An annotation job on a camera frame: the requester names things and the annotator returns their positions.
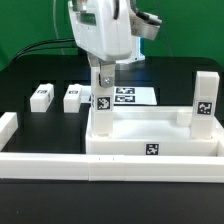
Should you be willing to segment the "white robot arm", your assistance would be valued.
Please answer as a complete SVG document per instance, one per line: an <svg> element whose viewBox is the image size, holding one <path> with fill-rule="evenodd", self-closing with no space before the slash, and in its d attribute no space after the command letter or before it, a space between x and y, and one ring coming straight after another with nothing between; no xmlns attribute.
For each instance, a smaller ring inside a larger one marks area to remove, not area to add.
<svg viewBox="0 0 224 224"><path fill-rule="evenodd" d="M135 0L68 0L68 11L76 45L99 68L103 88L114 85L116 62L131 57L132 37L154 40L162 24Z"/></svg>

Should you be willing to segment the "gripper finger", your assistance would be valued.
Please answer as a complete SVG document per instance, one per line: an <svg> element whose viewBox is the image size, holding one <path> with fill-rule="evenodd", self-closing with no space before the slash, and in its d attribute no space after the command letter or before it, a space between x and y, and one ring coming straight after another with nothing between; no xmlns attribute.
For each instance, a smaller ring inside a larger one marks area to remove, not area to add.
<svg viewBox="0 0 224 224"><path fill-rule="evenodd" d="M89 62L90 69L91 69L91 82L94 83L100 73L99 59L96 56L89 54L88 62Z"/></svg>
<svg viewBox="0 0 224 224"><path fill-rule="evenodd" d="M99 84L102 88L110 88L114 86L115 82L115 63L101 62Z"/></svg>

